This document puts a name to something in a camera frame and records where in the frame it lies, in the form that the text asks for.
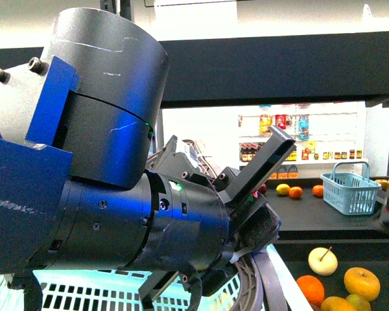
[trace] bolt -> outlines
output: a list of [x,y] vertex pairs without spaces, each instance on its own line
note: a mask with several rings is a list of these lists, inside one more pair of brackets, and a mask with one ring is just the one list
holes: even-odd
[[166,199],[160,200],[160,209],[162,211],[168,211],[169,210],[169,201]]
[[9,76],[9,74],[6,73],[6,71],[0,69],[0,82],[1,83],[6,82],[6,79],[7,79],[8,76]]
[[98,202],[98,206],[100,209],[106,209],[107,207],[106,200],[101,200],[100,202]]
[[98,231],[101,228],[101,224],[99,222],[94,222],[92,225],[92,229],[94,231]]
[[27,69],[33,73],[41,73],[43,71],[43,63],[37,57],[32,57],[27,64]]

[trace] shelf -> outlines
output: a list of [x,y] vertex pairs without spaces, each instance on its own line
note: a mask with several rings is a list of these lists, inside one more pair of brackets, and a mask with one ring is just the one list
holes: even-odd
[[[362,159],[347,159],[347,160],[335,160],[335,159],[329,159],[329,160],[297,160],[297,161],[284,161],[282,165],[313,165],[313,164],[336,164],[339,162],[344,163],[354,163],[359,161],[365,161],[369,162],[368,159],[362,158]],[[248,162],[242,162],[239,161],[239,166],[244,167],[247,165]]]

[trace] basket handle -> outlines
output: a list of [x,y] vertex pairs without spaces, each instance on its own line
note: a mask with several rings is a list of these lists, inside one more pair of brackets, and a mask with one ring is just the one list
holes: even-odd
[[366,178],[366,179],[370,178],[370,166],[369,166],[369,163],[367,163],[366,161],[357,161],[357,162],[339,162],[339,163],[336,163],[335,167],[333,167],[333,173],[330,175],[330,179],[331,180],[335,180],[336,168],[339,165],[342,165],[342,164],[352,164],[352,165],[353,164],[366,164],[366,166],[364,167],[364,171],[362,172],[362,177]]

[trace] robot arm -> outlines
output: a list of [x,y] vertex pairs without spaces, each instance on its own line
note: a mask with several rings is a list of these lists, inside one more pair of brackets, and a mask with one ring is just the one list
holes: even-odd
[[15,288],[37,269],[153,271],[146,310],[180,275],[196,310],[239,257],[276,237],[256,190],[294,140],[272,127],[244,170],[215,180],[176,153],[175,137],[146,163],[166,52],[101,10],[63,11],[53,27],[40,59],[0,69],[0,274]]

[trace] plastic basket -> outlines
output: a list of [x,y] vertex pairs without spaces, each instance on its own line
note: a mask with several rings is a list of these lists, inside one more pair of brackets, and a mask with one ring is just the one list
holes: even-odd
[[324,201],[344,215],[369,215],[375,209],[377,191],[381,186],[370,180],[370,167],[367,162],[359,161],[352,164],[365,164],[362,176],[354,173],[337,173],[337,163],[331,174],[322,174],[324,186]]
[[[42,311],[142,311],[138,288],[151,274],[145,271],[35,271],[43,288]],[[201,311],[229,311],[238,297],[238,276],[216,294],[203,297]],[[186,311],[190,294],[176,279],[154,302],[156,311]],[[9,290],[0,276],[0,311],[22,311],[23,292]]]

